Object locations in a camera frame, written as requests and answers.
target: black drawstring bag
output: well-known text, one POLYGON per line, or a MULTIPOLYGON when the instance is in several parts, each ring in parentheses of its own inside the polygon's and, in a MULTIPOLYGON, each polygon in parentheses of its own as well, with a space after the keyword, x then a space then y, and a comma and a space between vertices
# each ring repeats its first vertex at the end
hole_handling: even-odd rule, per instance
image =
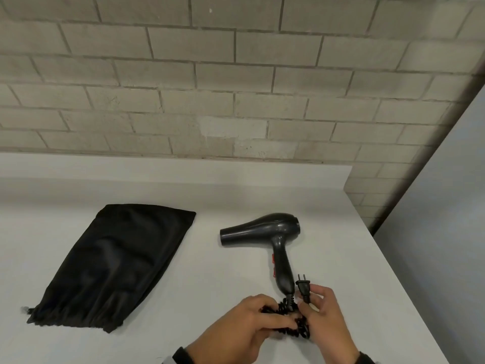
POLYGON ((146 204, 104 207, 74 244, 27 323, 123 324, 167 269, 195 212, 146 204))

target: black hair dryer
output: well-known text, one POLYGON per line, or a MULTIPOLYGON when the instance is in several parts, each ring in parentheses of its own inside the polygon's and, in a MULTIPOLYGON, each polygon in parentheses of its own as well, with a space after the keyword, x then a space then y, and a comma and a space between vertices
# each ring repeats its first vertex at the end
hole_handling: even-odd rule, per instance
POLYGON ((295 281, 289 265, 285 245, 300 234, 298 219, 288 213, 272 213, 254 221, 222 229, 223 246, 242 243, 268 243, 275 255, 276 285, 286 296, 288 305, 293 301, 295 281))

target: brick wall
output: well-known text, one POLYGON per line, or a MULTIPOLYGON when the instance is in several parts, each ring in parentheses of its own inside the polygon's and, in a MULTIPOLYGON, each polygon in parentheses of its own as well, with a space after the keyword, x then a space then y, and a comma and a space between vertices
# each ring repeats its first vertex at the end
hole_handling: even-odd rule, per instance
POLYGON ((0 1, 0 150, 349 164, 368 226, 483 84, 485 2, 0 1))

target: person's right hand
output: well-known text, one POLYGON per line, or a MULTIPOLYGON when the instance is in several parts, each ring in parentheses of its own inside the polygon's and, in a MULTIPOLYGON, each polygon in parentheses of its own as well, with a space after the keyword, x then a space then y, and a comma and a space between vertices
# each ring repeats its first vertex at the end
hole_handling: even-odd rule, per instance
POLYGON ((333 290, 311 283, 310 291, 310 301, 319 311, 315 311, 303 301, 298 303, 298 307, 308 321, 310 336, 320 349, 325 362, 355 364, 360 352, 350 336, 333 290))

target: white wall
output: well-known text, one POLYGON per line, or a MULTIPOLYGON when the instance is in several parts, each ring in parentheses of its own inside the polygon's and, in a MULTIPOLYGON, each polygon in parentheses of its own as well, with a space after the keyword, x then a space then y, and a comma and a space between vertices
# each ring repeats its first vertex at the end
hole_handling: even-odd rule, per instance
POLYGON ((485 88, 375 235, 451 364, 485 362, 485 88))

